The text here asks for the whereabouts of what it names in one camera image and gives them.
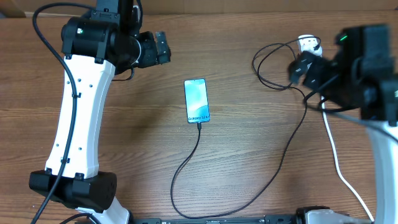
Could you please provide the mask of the black smartphone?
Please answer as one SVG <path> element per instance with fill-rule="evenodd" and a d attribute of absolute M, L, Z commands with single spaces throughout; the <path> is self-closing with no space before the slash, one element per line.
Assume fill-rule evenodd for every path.
<path fill-rule="evenodd" d="M 205 79 L 185 80 L 184 90 L 188 123 L 209 122 L 210 108 Z"/>

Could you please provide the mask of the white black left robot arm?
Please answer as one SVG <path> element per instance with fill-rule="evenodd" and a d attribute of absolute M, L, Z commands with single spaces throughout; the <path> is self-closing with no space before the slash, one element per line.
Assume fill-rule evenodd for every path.
<path fill-rule="evenodd" d="M 55 52 L 65 71 L 58 128 L 29 186 L 93 223 L 134 221 L 116 198 L 116 175 L 99 170 L 98 139 L 106 95 L 119 74 L 170 62 L 165 33 L 142 32 L 142 20 L 140 1 L 98 1 L 63 26 Z"/>

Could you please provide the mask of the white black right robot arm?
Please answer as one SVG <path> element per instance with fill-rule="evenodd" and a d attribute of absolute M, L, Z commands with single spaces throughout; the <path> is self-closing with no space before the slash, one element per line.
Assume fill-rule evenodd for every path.
<path fill-rule="evenodd" d="M 288 67 L 289 79 L 320 94 L 337 109 L 314 109 L 366 127 L 373 147 L 376 181 L 374 223 L 397 223 L 397 74 L 389 26 L 344 28 L 331 60 L 302 52 Z"/>

